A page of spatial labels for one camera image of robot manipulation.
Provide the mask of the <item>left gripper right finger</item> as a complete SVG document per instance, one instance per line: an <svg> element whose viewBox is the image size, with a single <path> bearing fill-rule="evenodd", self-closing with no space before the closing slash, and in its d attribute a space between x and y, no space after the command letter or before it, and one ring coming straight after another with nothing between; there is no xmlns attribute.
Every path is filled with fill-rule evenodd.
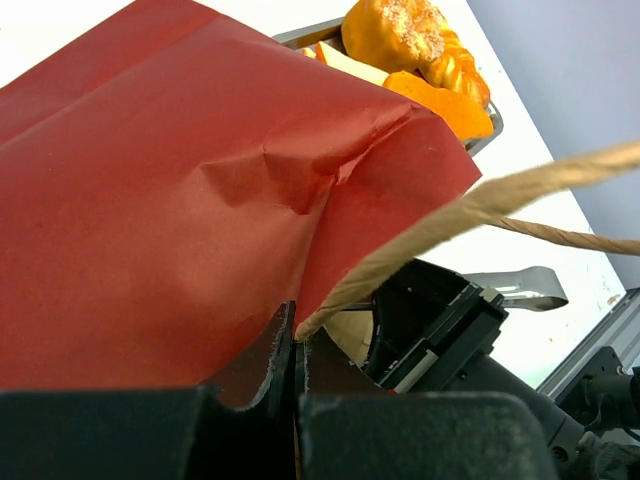
<svg viewBox="0 0 640 480"><path fill-rule="evenodd" d="M555 479L541 427L497 392L397 395L321 331L298 345L304 479Z"/></svg>

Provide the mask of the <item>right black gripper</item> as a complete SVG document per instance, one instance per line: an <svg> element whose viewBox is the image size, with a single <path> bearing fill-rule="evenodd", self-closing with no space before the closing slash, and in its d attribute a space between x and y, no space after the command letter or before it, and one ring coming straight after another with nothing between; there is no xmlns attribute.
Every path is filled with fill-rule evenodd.
<svg viewBox="0 0 640 480"><path fill-rule="evenodd" d="M504 297L458 273L412 260L371 295L367 376L391 393L443 391L507 317Z"/></svg>

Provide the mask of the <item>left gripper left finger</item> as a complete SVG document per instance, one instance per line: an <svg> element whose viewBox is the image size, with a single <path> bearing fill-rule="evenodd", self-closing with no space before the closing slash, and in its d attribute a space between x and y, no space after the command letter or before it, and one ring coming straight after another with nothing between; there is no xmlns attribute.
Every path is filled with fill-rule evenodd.
<svg viewBox="0 0 640 480"><path fill-rule="evenodd" d="M2 478L295 478L294 313L197 386L3 392Z"/></svg>

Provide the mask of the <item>silver metal tongs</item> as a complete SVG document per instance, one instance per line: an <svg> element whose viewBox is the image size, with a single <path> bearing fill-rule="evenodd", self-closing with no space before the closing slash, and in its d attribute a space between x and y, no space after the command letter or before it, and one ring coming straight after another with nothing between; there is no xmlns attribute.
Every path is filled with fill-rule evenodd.
<svg viewBox="0 0 640 480"><path fill-rule="evenodd" d="M504 308L545 312L569 303L556 272L544 266L532 266L519 271L470 273L464 277L503 297Z"/></svg>

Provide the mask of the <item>long orange fake bread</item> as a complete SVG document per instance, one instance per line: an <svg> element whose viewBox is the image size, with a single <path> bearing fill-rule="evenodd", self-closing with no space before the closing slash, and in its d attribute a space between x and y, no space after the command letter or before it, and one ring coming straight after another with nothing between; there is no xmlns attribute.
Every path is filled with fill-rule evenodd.
<svg viewBox="0 0 640 480"><path fill-rule="evenodd" d="M441 117L461 142L486 138L494 132L485 109L463 94L436 88L405 71L390 74L383 87Z"/></svg>

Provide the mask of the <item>red paper bag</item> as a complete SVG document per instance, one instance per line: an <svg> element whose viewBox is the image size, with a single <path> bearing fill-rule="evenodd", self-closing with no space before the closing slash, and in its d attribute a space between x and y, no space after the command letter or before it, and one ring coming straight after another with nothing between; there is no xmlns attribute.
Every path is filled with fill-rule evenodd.
<svg viewBox="0 0 640 480"><path fill-rule="evenodd" d="M634 148L482 181L445 122L192 1L136 1L1 91L1 385L195 385Z"/></svg>

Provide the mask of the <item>twisted fake bread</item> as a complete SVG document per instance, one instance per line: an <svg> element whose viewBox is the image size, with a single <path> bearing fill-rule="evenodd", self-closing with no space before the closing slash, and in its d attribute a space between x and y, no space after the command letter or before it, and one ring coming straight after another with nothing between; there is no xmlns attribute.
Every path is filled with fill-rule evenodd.
<svg viewBox="0 0 640 480"><path fill-rule="evenodd" d="M451 29L441 31L444 40L443 53L419 71L432 86L463 94L487 108L490 89L478 71L473 55L462 45Z"/></svg>

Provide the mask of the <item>triangular fake sandwich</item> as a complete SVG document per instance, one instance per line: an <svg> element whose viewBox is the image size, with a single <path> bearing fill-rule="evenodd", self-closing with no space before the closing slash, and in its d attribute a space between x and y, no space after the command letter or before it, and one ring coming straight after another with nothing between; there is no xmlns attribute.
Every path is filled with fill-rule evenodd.
<svg viewBox="0 0 640 480"><path fill-rule="evenodd" d="M300 52L308 58L315 59L329 67L360 78L374 85L383 86L389 74L366 63L354 60L325 42L318 42L311 47L303 47Z"/></svg>

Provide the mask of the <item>oval brown fake loaf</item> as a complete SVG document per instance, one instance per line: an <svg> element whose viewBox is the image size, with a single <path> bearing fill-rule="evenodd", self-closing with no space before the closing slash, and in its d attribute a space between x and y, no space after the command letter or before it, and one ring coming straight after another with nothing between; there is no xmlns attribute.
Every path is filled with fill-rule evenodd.
<svg viewBox="0 0 640 480"><path fill-rule="evenodd" d="M374 332L371 311L342 311L324 325L330 338L358 367L369 354Z"/></svg>

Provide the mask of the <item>round fake bread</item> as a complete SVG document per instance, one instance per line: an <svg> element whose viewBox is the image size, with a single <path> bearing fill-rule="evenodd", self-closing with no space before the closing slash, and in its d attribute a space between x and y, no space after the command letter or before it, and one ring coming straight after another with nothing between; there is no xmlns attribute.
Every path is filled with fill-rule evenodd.
<svg viewBox="0 0 640 480"><path fill-rule="evenodd" d="M429 1L361 0L342 21L347 54L386 72L412 71L441 56L445 18Z"/></svg>

